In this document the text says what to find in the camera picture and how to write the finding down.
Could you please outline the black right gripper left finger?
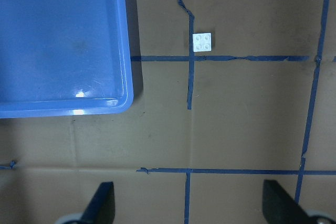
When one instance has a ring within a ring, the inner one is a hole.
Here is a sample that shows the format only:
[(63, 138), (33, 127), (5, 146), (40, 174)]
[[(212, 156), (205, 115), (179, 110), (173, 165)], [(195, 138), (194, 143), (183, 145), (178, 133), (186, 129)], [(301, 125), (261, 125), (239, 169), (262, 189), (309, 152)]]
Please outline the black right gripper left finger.
[(99, 185), (90, 203), (80, 217), (80, 222), (110, 224), (114, 222), (114, 218), (114, 184), (113, 182), (103, 182)]

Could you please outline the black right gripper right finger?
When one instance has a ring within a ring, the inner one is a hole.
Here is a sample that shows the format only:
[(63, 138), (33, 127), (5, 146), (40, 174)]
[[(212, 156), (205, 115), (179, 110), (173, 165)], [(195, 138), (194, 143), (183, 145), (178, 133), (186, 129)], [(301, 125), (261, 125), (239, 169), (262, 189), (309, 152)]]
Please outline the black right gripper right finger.
[(263, 216), (271, 224), (317, 223), (319, 216), (309, 216), (276, 180), (264, 180)]

